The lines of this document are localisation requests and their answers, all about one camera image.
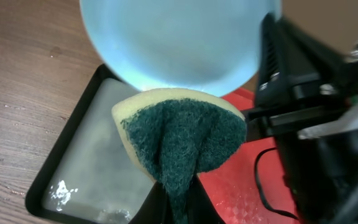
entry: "wood grain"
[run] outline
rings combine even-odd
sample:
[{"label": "wood grain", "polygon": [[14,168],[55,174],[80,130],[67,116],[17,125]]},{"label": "wood grain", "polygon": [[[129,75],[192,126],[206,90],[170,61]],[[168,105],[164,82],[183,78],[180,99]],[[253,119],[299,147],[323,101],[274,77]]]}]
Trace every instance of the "wood grain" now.
[{"label": "wood grain", "polygon": [[0,0],[0,223],[48,223],[22,193],[101,63],[78,0]]}]

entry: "black mechanical arm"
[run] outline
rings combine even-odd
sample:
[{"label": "black mechanical arm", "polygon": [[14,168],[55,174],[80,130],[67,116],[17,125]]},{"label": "black mechanical arm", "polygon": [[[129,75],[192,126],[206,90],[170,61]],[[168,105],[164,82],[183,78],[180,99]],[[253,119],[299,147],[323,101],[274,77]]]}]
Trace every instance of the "black mechanical arm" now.
[{"label": "black mechanical arm", "polygon": [[358,46],[340,55],[269,14],[258,88],[247,141],[274,138],[301,223],[358,223]]}]

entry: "sponge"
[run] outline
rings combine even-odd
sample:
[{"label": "sponge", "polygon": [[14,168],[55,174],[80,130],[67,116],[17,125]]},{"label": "sponge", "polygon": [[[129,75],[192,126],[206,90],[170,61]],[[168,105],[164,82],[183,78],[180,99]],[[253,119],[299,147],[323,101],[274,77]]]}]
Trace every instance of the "sponge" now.
[{"label": "sponge", "polygon": [[218,97],[187,89],[145,91],[112,108],[131,161],[169,196],[176,224],[186,224],[192,177],[218,168],[244,142],[244,116]]}]

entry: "wooden surface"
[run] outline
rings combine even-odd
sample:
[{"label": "wooden surface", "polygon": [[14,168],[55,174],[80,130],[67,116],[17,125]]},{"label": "wooden surface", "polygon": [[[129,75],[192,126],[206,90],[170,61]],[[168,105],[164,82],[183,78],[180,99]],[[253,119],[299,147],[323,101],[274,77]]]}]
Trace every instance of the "wooden surface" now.
[{"label": "wooden surface", "polygon": [[0,223],[47,223],[22,193],[100,64],[78,0],[0,0]]}]

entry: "green sponge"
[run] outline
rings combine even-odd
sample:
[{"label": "green sponge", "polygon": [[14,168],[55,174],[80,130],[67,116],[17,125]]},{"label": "green sponge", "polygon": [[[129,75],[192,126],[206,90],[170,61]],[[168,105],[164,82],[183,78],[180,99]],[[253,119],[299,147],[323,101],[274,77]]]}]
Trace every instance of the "green sponge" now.
[{"label": "green sponge", "polygon": [[140,164],[165,187],[176,224],[187,223],[186,193],[192,177],[218,168],[246,136],[239,115],[191,98],[148,105],[121,125]]}]

